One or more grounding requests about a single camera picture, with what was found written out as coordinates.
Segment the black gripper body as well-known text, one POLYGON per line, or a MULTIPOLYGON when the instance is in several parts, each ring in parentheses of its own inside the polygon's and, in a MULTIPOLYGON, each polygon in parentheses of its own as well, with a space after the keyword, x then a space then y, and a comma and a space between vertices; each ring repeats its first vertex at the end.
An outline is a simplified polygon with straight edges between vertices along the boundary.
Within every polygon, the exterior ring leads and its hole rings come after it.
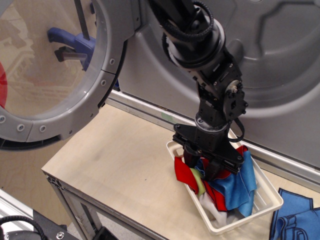
POLYGON ((196 126, 177 123, 173 126, 175 134, 173 141, 182 145, 183 149, 189 151, 201 150, 201 157, 206 158, 209 162, 218 162, 235 169, 240 165, 237 157, 228 156, 224 151, 231 149, 232 143, 238 143, 243 136, 238 138, 229 138, 228 133, 230 126, 222 131, 204 132, 196 126))

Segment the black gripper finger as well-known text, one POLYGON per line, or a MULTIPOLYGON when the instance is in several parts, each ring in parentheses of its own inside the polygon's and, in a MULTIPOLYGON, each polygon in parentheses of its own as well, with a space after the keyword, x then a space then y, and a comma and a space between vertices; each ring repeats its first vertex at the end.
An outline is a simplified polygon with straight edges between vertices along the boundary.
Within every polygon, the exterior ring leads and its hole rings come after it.
POLYGON ((194 168, 198 160, 201 158, 201 150, 196 150, 196 151, 190 151, 187 148, 183 149, 183 157, 184 157, 184 163, 189 167, 189 168, 194 168))
POLYGON ((217 178, 219 173, 224 170, 224 166, 215 161, 209 161, 207 167, 205 168, 204 179, 207 182, 213 181, 217 178))

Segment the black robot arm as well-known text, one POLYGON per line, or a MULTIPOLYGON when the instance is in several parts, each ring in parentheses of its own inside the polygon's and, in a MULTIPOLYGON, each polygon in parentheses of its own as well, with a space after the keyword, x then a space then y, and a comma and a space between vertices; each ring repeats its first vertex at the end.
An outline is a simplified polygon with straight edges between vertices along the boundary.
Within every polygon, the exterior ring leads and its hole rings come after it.
POLYGON ((206 181, 221 171, 237 174, 244 158, 229 138, 232 123, 243 130, 246 113, 241 71, 226 47, 221 24, 207 5, 195 0, 151 0, 149 6, 163 29, 167 57, 195 79, 200 99, 195 125, 175 124, 173 140, 183 146, 185 163, 193 168, 200 157, 209 163, 206 181))

